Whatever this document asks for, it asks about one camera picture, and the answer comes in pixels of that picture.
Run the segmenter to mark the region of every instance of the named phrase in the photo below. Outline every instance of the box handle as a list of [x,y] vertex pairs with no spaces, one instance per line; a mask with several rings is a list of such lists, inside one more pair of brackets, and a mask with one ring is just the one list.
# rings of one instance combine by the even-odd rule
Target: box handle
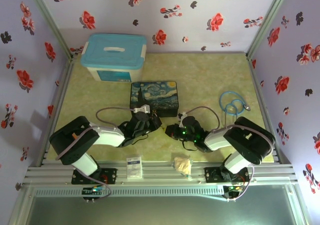
[[104,49],[104,51],[112,51],[112,52],[124,52],[125,49],[121,48],[121,47],[113,47],[113,46],[106,46]]

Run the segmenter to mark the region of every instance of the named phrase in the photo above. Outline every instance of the glass panel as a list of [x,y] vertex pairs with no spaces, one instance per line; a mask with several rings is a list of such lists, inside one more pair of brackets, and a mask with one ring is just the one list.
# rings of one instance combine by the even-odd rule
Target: glass panel
[[293,225],[283,185],[251,186],[236,202],[203,197],[36,197],[30,225]]

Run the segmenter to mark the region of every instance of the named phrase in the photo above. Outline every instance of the small package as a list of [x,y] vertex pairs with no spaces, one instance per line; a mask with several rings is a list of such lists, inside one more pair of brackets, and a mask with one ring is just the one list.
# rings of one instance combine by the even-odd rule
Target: small package
[[142,162],[140,156],[126,159],[126,177],[127,179],[142,179]]
[[192,162],[193,161],[190,158],[176,156],[174,158],[173,167],[187,179],[191,179]]

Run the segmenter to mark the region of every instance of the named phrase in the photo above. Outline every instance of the black bracket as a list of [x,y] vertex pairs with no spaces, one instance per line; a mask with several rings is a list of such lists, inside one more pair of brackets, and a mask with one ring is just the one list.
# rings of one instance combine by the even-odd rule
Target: black bracket
[[232,179],[225,179],[221,174],[221,167],[205,167],[204,168],[204,177],[207,184],[209,183],[243,183],[248,182],[249,172],[246,167],[242,168],[237,174],[235,174]]
[[[106,184],[115,184],[117,179],[117,169],[115,168],[101,168],[98,176],[95,179]],[[77,170],[73,170],[71,184],[73,185],[98,185],[95,181],[92,181],[82,176]]]

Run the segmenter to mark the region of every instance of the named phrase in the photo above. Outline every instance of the storage box lid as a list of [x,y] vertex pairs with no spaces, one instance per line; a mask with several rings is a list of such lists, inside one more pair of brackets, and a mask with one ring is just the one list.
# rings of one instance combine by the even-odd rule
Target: storage box lid
[[102,69],[140,69],[145,61],[147,40],[130,34],[95,33],[85,44],[81,64]]

